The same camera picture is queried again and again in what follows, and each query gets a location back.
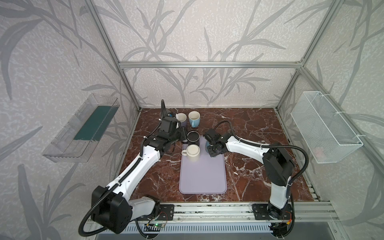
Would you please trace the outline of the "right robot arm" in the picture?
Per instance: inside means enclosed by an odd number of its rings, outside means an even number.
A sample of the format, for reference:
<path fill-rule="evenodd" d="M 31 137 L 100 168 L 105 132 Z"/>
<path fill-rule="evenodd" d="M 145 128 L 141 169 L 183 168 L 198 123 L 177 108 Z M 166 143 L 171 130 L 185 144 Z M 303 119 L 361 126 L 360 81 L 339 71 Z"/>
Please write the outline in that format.
<path fill-rule="evenodd" d="M 208 143 L 208 154 L 213 158 L 225 153 L 237 153 L 262 163 L 271 181 L 271 195 L 267 208 L 268 215 L 272 219 L 279 219 L 286 210 L 288 200 L 292 198 L 291 187 L 294 181 L 305 172 L 309 165 L 308 153 L 300 147 L 281 145 L 278 142 L 269 145 L 245 140 L 235 134 L 230 121 L 221 121 L 217 126 L 224 123 L 230 125 L 229 133 L 221 135 L 216 132 L 216 128 L 213 128 L 203 134 Z M 287 149 L 298 150 L 305 158 L 303 167 L 295 175 L 293 174 L 294 161 Z"/>

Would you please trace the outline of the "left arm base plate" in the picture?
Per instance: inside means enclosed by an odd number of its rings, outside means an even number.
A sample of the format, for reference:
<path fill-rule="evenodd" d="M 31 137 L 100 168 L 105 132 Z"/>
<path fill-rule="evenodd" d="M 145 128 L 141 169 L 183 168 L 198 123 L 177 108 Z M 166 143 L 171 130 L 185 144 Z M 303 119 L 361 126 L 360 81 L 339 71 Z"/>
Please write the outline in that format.
<path fill-rule="evenodd" d="M 157 204 L 152 212 L 152 218 L 157 221 L 172 221 L 175 213 L 173 204 Z"/>

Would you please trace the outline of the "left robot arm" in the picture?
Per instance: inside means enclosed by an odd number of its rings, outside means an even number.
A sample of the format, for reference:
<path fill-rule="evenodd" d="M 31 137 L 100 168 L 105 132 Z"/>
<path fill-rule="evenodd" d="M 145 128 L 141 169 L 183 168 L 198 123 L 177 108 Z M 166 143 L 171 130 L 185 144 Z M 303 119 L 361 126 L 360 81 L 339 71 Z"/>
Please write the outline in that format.
<path fill-rule="evenodd" d="M 149 169 L 172 145 L 186 141 L 186 128 L 162 101 L 159 124 L 144 137 L 136 158 L 106 187 L 98 186 L 93 191 L 91 209 L 79 225 L 79 235 L 90 237 L 105 230 L 119 234 L 131 221 L 155 215 L 158 209 L 156 200 L 150 197 L 131 200 L 131 195 Z"/>

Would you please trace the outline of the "lilac purple mug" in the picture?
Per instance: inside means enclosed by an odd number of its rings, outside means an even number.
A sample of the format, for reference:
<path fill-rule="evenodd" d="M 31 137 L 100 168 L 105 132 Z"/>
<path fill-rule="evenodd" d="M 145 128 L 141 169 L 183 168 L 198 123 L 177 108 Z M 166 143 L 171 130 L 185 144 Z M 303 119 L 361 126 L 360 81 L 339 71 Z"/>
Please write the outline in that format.
<path fill-rule="evenodd" d="M 178 124 L 178 127 L 185 127 L 187 128 L 187 115 L 184 113 L 178 113 L 176 114 L 177 120 L 180 122 Z"/>

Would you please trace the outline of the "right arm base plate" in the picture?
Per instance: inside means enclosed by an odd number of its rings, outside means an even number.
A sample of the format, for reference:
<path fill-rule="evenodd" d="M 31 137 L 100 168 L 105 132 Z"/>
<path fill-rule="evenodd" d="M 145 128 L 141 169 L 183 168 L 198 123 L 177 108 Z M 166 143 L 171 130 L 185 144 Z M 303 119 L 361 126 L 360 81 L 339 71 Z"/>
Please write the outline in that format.
<path fill-rule="evenodd" d="M 288 203 L 282 209 L 275 207 L 271 203 L 252 204 L 252 211 L 255 220 L 284 221 L 291 218 L 293 208 L 291 204 Z"/>

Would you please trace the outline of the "light blue mug front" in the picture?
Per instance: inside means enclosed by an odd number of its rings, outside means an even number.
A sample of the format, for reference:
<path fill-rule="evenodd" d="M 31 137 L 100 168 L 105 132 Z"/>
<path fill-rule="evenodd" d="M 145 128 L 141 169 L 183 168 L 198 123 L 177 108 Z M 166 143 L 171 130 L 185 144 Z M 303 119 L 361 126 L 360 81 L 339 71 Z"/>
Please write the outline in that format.
<path fill-rule="evenodd" d="M 201 115 L 197 111 L 192 111 L 188 114 L 189 122 L 192 128 L 197 128 L 200 124 Z"/>

